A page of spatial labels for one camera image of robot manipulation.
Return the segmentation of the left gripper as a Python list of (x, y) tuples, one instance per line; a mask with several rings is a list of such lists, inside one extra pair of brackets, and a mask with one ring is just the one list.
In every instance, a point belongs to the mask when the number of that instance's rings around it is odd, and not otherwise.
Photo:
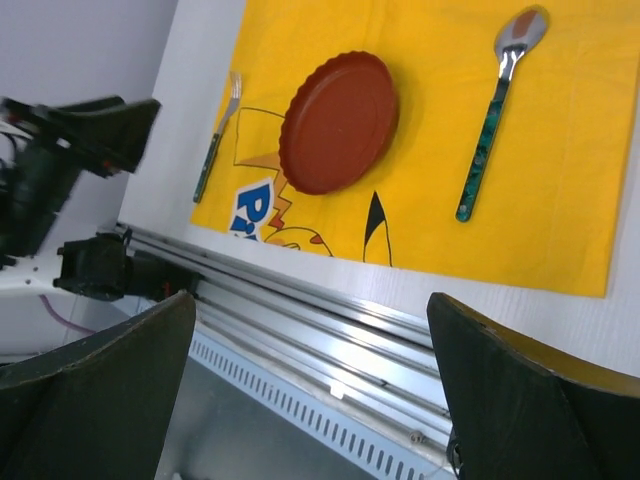
[(9, 124), (31, 135), (27, 143), (97, 175), (137, 170), (161, 103), (133, 103), (119, 96), (50, 107), (5, 97), (1, 113)]

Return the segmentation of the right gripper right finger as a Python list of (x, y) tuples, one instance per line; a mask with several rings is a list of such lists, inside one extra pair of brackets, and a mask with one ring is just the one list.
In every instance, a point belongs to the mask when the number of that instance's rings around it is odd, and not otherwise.
[(427, 304), (459, 479), (636, 479), (639, 380), (511, 330), (445, 293)]

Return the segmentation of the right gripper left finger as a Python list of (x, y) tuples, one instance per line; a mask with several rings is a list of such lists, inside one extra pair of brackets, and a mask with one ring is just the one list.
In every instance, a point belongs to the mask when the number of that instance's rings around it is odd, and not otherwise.
[(2, 366), (2, 478), (153, 478), (195, 320), (195, 300), (181, 291), (91, 336)]

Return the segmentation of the fork with green handle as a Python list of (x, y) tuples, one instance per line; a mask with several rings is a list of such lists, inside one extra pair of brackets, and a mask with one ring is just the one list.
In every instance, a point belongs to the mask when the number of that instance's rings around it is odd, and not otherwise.
[(230, 98), (226, 110), (211, 138), (205, 161), (203, 163), (198, 182), (192, 197), (194, 204), (202, 201), (207, 182), (211, 175), (211, 171), (215, 162), (221, 137), (225, 131), (231, 116), (237, 111), (242, 96), (242, 75), (239, 72), (232, 71), (230, 73)]

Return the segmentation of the yellow pikachu placemat cloth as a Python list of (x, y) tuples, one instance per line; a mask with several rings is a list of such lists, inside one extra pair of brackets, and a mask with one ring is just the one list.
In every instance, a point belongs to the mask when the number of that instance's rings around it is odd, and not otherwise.
[[(548, 1), (516, 67), (471, 220), (455, 219), (498, 75), (494, 42), (522, 1), (250, 1), (231, 62), (243, 96), (196, 225), (325, 257), (601, 297), (639, 76), (635, 1)], [(341, 53), (388, 67), (399, 120), (352, 186), (285, 178), (281, 125), (298, 88)]]

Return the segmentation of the red plastic plate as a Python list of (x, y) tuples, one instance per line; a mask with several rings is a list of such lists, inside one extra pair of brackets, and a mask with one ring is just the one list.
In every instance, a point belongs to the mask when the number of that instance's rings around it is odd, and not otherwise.
[(279, 137), (281, 170), (306, 195), (358, 182), (386, 154), (399, 120), (387, 65), (366, 51), (328, 59), (298, 88)]

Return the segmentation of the spoon with green handle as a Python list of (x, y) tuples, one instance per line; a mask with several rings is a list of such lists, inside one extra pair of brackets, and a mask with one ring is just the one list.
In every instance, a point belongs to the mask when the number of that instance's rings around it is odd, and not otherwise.
[(539, 44), (549, 24), (547, 10), (541, 5), (531, 5), (508, 21), (496, 37), (497, 83), (456, 208), (455, 219), (458, 222), (469, 222), (473, 215), (516, 65)]

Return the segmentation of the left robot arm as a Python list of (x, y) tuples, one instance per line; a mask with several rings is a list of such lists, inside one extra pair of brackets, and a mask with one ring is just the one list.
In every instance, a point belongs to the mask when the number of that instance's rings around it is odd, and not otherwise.
[[(83, 172), (135, 172), (160, 109), (155, 99), (127, 103), (119, 96), (59, 107), (3, 98), (2, 134), (15, 146), (11, 162), (1, 164), (2, 267), (38, 253)], [(66, 242), (56, 252), (61, 272), (53, 287), (108, 302), (194, 292), (197, 273), (152, 254), (128, 255), (131, 236), (127, 230)]]

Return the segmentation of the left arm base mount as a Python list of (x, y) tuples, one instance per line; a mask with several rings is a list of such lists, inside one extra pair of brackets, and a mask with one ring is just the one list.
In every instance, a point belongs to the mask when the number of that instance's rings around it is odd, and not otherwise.
[(130, 238), (100, 233), (87, 240), (65, 243), (60, 275), (53, 286), (100, 301), (125, 296), (160, 302), (181, 290), (195, 291), (200, 275), (146, 252), (127, 253)]

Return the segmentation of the aluminium mounting rail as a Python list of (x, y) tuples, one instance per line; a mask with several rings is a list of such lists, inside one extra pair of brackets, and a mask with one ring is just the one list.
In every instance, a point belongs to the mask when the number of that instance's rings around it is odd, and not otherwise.
[(441, 450), (452, 423), (425, 320), (212, 251), (116, 223), (135, 253), (199, 276), (203, 323)]

